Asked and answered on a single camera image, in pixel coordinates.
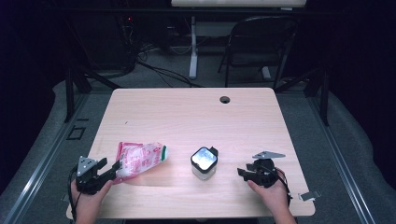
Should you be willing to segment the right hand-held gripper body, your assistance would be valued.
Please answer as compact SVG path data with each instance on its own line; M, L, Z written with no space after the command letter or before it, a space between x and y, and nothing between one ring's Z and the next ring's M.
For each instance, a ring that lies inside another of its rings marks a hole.
M256 166L256 171L249 171L250 179L259 186L265 188L270 188L279 180L282 184L285 181L279 176L278 171L275 167L273 159L284 158L284 154L275 153L271 151L262 151L253 156L254 164Z

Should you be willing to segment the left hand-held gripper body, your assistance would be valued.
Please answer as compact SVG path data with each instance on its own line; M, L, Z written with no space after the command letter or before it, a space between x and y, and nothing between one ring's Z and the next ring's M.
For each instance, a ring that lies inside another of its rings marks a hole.
M102 188L97 162L99 161L83 156L79 157L76 177L79 192L93 195Z

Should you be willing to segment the pink printed plastic bag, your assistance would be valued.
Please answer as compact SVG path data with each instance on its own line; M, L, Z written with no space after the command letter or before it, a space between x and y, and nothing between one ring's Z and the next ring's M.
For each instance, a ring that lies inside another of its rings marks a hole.
M157 166L167 159L168 148L161 143L120 142L116 161L120 168L116 172L115 184L125 182Z

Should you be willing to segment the person's left hand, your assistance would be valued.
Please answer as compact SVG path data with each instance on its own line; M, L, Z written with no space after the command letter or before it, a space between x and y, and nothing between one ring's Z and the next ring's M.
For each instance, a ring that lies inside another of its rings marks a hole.
M96 218L102 206L103 199L109 193L113 181L107 181L102 188L95 194L83 194L77 189L76 181L73 180L70 187L72 192L73 203L76 207L77 218Z

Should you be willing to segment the person's right hand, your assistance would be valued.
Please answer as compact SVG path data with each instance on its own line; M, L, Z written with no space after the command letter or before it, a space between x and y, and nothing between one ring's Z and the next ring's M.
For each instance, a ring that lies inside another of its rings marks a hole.
M278 174L283 180L285 180L285 176L282 172L278 171ZM275 184L268 189L257 185L251 180L249 180L247 184L260 196L263 204L267 206L271 214L277 208L289 208L287 196L288 192L284 184L282 184L279 180L277 180Z

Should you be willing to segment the black metal stand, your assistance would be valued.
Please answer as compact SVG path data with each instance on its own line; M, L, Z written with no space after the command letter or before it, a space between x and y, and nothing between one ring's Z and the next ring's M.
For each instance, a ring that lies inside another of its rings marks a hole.
M75 114L75 91L77 87L78 91L83 94L88 94L92 90L92 86L88 81L88 78L93 78L96 81L109 87L111 90L119 89L120 85L108 80L105 77L100 76L98 73L83 66L79 63L71 63L68 70L65 73L65 95L66 95L66 117L64 122L67 123Z
M329 98L329 79L327 70L323 67L314 68L307 73L295 77L286 84L275 88L275 92L285 91L300 81L307 79L308 84L305 86L304 95L306 97L315 97L320 91L319 98L319 117L325 126L329 125L328 121L328 98Z

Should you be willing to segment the black folding chair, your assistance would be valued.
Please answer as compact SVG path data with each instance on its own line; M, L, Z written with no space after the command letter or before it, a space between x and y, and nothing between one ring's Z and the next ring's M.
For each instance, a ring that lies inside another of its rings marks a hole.
M253 16L231 30L218 72L225 66L224 86L229 86L230 68L275 66L275 89L283 73L299 22L291 16Z

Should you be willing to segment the white desk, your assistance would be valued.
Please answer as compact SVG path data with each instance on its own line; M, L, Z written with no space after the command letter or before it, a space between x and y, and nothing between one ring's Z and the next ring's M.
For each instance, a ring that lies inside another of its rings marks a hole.
M307 0L171 0L172 7L179 9L280 9L293 11L295 8L304 8ZM202 21L196 16L189 16L191 25L191 79L197 78L198 48L197 38L224 37L228 35L235 21Z

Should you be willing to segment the dark equipment with red light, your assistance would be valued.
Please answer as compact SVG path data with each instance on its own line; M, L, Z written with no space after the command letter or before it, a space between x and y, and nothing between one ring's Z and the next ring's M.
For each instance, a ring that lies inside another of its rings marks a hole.
M103 15L99 22L100 64L111 70L130 73L136 64L134 21L130 16Z

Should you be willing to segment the aluminium floor rail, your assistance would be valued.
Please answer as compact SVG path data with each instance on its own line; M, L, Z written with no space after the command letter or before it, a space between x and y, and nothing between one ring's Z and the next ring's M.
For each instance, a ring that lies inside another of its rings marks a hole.
M86 104L88 94L75 100L73 115L67 122L63 106L66 100L56 96L49 117L21 167L0 195L0 224L19 224L45 181L66 136L71 132L76 115Z
M375 219L364 200L361 190L353 177L340 147L332 134L331 127L326 125L319 114L319 106L315 99L308 97L307 102L314 113L318 125L324 133L330 146L330 153L338 174L346 188L347 195L352 202L361 224L376 224Z

